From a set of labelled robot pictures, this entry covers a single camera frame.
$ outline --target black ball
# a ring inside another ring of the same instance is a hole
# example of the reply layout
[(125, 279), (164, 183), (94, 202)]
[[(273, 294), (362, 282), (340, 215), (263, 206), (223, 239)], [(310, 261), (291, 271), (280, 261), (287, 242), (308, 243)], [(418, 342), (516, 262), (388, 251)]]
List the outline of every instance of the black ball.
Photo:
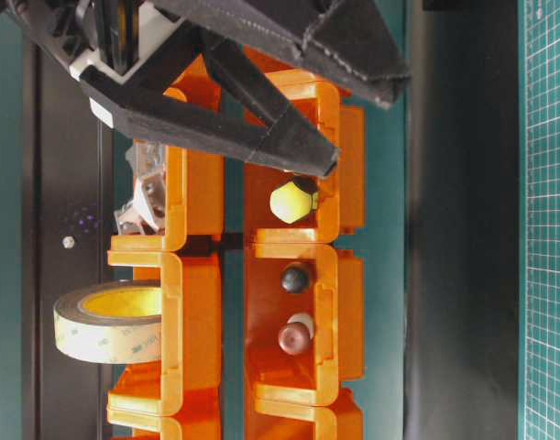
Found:
[(297, 266), (289, 266), (281, 275), (281, 287), (289, 293), (302, 293), (309, 283), (308, 271)]

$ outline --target teal background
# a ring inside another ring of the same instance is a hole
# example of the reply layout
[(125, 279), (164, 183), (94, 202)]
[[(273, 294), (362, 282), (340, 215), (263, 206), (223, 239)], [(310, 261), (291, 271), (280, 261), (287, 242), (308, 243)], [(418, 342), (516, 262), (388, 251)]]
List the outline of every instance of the teal background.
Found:
[(0, 438), (21, 436), (21, 34), (0, 17)]

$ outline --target black surface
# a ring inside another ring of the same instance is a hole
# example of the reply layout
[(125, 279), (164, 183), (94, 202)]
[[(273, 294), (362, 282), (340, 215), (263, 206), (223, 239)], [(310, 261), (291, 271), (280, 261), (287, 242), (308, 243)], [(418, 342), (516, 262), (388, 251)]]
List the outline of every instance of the black surface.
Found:
[(154, 3), (384, 107), (396, 101), (408, 81), (408, 68), (373, 0)]
[(75, 1), (62, 0), (51, 8), (46, 0), (12, 0), (6, 13), (23, 32), (66, 72), (88, 44), (85, 29), (76, 26)]
[[(301, 174), (327, 175), (336, 164), (338, 148), (235, 43), (207, 31), (196, 34), (197, 29), (182, 24), (124, 85), (89, 66), (80, 76), (84, 93), (107, 110), (115, 129), (129, 138), (182, 145)], [(268, 126), (255, 126), (163, 95), (169, 84), (166, 81), (173, 80), (199, 51), (213, 79)]]
[[(23, 438), (107, 438), (111, 369), (55, 347), (53, 304), (112, 279), (112, 133), (78, 84), (25, 43), (23, 169)], [(65, 249), (62, 239), (76, 246)]]
[(513, 439), (517, 2), (412, 13), (408, 440)]

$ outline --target brown cap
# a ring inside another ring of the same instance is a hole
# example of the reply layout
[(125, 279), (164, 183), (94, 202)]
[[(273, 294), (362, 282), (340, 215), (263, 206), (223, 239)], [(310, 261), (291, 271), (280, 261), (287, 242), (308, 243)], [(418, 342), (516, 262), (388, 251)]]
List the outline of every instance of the brown cap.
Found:
[(284, 325), (278, 333), (278, 342), (283, 351), (296, 356), (306, 351), (311, 344), (308, 327), (302, 323)]

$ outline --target small screw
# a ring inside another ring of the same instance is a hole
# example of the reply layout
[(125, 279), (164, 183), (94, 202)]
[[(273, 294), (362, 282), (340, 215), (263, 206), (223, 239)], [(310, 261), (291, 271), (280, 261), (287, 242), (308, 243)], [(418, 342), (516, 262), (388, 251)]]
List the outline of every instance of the small screw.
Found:
[(76, 246), (76, 240), (73, 236), (65, 236), (61, 243), (65, 249), (72, 249), (74, 246)]

